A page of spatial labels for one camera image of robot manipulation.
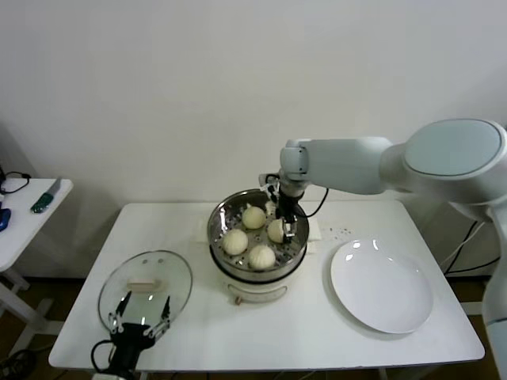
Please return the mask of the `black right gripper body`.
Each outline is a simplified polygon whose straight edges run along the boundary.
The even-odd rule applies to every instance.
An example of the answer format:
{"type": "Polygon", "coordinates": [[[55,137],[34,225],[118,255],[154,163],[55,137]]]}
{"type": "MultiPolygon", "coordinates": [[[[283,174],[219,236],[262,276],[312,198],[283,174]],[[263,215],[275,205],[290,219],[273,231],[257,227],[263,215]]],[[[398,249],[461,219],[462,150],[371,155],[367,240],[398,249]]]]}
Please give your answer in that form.
{"type": "Polygon", "coordinates": [[[299,211],[299,201],[301,195],[291,196],[287,195],[284,191],[280,190],[276,205],[276,216],[277,217],[292,217],[293,215],[300,217],[301,212],[299,211]]]}

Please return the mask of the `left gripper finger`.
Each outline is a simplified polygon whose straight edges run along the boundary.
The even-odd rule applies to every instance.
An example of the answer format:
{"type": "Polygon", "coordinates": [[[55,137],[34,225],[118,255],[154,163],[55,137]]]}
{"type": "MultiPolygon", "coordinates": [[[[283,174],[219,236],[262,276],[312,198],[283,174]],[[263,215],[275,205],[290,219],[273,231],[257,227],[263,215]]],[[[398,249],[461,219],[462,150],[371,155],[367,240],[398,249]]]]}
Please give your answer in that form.
{"type": "Polygon", "coordinates": [[[170,328],[170,296],[167,297],[159,321],[144,332],[145,336],[162,336],[170,328]]]}
{"type": "Polygon", "coordinates": [[[111,332],[123,332],[123,315],[129,303],[132,292],[129,291],[118,303],[114,312],[108,315],[109,330],[111,332]]]}

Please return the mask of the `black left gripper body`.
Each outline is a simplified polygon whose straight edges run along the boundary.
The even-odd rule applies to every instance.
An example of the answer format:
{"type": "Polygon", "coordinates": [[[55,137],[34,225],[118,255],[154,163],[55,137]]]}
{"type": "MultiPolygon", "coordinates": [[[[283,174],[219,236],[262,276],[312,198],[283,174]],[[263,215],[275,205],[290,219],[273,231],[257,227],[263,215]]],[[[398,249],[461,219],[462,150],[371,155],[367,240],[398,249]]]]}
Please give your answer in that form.
{"type": "Polygon", "coordinates": [[[153,338],[147,333],[149,325],[127,322],[122,328],[111,335],[115,348],[109,364],[111,372],[133,372],[141,352],[153,346],[153,338]]]}

